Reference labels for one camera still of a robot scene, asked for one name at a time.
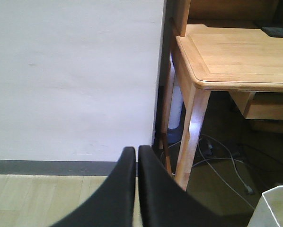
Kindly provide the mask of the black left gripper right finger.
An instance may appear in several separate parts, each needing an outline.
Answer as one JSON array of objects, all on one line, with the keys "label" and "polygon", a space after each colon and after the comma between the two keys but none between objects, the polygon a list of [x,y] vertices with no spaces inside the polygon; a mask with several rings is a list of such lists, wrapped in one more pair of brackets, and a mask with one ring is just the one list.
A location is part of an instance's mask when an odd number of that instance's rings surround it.
[{"label": "black left gripper right finger", "polygon": [[225,227],[223,218],[190,197],[149,145],[138,148],[138,192],[145,227]]}]

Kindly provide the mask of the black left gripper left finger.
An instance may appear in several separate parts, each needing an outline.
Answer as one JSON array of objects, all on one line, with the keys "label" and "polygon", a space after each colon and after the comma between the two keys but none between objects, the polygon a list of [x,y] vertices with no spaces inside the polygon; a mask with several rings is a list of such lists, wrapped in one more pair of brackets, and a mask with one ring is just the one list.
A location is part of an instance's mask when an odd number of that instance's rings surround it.
[{"label": "black left gripper left finger", "polygon": [[135,149],[125,147],[101,186],[54,227],[131,227],[135,199]]}]

